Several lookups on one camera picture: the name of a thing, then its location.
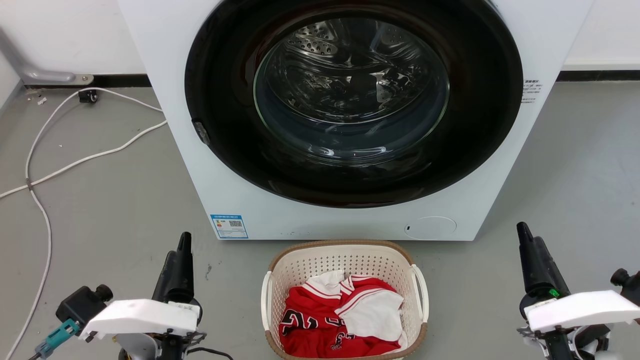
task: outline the basket handle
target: basket handle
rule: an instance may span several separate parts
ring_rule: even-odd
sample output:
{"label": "basket handle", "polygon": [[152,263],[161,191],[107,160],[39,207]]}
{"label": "basket handle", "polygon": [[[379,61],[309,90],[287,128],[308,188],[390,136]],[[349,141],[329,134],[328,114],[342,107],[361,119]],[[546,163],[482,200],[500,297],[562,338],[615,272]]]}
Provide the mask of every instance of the basket handle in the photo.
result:
{"label": "basket handle", "polygon": [[[422,317],[422,322],[427,322],[429,319],[429,293],[427,292],[427,282],[424,280],[424,276],[415,264],[411,266],[411,270],[413,270],[413,285],[415,287],[415,297],[418,301],[418,304],[422,304],[422,309],[419,307],[418,312]],[[418,286],[420,286],[420,294],[422,298],[420,299],[420,295],[418,295]]]}
{"label": "basket handle", "polygon": [[262,293],[260,294],[260,310],[262,312],[262,327],[265,331],[269,331],[269,323],[271,322],[271,297],[269,290],[271,288],[271,272],[267,271],[262,281]]}

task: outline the perforated basket wall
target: perforated basket wall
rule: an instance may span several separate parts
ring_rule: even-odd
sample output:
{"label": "perforated basket wall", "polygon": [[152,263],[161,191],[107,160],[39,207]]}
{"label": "perforated basket wall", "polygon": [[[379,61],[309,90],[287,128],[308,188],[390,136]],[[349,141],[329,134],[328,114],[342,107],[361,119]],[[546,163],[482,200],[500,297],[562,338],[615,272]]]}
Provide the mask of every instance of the perforated basket wall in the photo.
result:
{"label": "perforated basket wall", "polygon": [[301,359],[282,351],[278,324],[285,310],[289,288],[302,285],[309,277],[343,269],[345,276],[368,275],[393,286],[404,297],[400,317],[408,338],[408,348],[395,354],[359,357],[359,359],[401,359],[420,345],[426,335],[422,305],[413,276],[411,257],[400,246],[387,241],[332,240],[293,246],[271,263],[271,291],[267,294],[269,331],[267,340],[283,359]]}

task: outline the washing machine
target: washing machine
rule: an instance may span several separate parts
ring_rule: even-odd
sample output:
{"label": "washing machine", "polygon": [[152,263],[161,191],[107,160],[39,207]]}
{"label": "washing machine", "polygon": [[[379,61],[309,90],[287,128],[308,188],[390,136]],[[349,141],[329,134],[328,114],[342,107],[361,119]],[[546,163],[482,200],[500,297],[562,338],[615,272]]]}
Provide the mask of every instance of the washing machine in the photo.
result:
{"label": "washing machine", "polygon": [[592,0],[120,0],[219,239],[476,236]]}

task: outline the washing machine door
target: washing machine door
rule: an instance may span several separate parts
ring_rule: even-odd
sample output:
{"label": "washing machine door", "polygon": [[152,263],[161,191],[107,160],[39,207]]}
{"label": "washing machine door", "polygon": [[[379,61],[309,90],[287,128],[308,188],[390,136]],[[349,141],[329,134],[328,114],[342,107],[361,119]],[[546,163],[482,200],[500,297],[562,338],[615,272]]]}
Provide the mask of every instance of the washing machine door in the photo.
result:
{"label": "washing machine door", "polygon": [[480,0],[223,0],[186,97],[200,138],[289,199],[368,208],[462,179],[509,133],[518,49]]}

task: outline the white wall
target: white wall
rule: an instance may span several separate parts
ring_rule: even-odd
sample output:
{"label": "white wall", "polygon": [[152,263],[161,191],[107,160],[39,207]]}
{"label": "white wall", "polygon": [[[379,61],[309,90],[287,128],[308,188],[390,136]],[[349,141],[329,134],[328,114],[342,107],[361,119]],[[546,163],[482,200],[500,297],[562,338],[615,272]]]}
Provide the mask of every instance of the white wall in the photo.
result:
{"label": "white wall", "polygon": [[596,0],[563,70],[640,70],[640,0]]}
{"label": "white wall", "polygon": [[4,56],[0,54],[0,111],[18,85],[18,80],[20,80],[18,75]]}
{"label": "white wall", "polygon": [[[596,0],[564,69],[640,69],[639,15],[640,0]],[[116,0],[0,0],[0,26],[41,68],[145,72]]]}

